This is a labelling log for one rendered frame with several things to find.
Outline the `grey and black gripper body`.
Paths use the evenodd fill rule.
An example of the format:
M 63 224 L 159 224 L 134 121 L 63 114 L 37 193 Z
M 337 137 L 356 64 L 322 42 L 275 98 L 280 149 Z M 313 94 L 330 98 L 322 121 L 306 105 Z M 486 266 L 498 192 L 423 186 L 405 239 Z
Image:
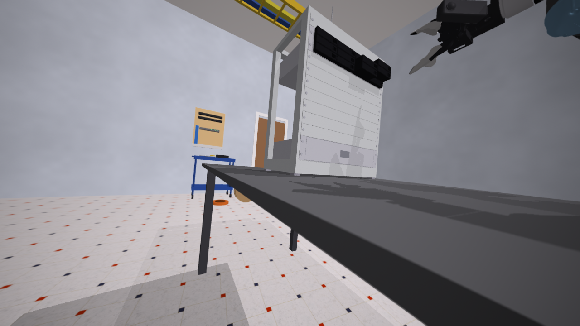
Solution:
M 455 40 L 452 46 L 447 50 L 449 54 L 452 54 L 457 50 L 463 49 L 466 46 L 473 44 L 473 39 L 475 37 L 503 23 L 505 23 L 505 18 L 503 18 L 501 15 L 499 0 L 490 0 L 490 4 L 487 5 L 487 15 L 477 24 L 444 22 L 438 30 L 440 33 L 438 41 L 439 43 L 441 41 L 444 42 L 451 39 L 453 36 L 457 36 L 458 39 Z M 465 46 L 457 49 L 464 44 Z

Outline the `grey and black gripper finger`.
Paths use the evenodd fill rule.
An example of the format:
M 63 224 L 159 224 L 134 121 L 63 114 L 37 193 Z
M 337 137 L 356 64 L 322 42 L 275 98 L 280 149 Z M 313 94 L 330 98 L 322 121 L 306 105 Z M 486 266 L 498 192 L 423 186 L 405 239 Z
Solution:
M 444 41 L 440 45 L 434 46 L 430 50 L 428 55 L 426 57 L 422 58 L 420 60 L 420 62 L 418 64 L 416 64 L 411 69 L 409 74 L 412 74 L 412 73 L 418 71 L 419 69 L 421 69 L 424 66 L 425 67 L 432 67 L 436 63 L 436 59 L 437 59 L 438 55 L 447 51 L 452 46 L 453 42 L 457 39 L 458 39 L 457 36 L 453 36 L 451 39 Z
M 415 30 L 410 35 L 415 35 L 415 34 L 419 34 L 422 32 L 429 34 L 429 35 L 432 35 L 432 36 L 437 35 L 437 32 L 440 29 L 442 24 L 443 24 L 443 21 L 436 21 L 436 19 L 434 19 L 434 20 L 430 21 L 429 23 L 423 25 L 419 29 Z

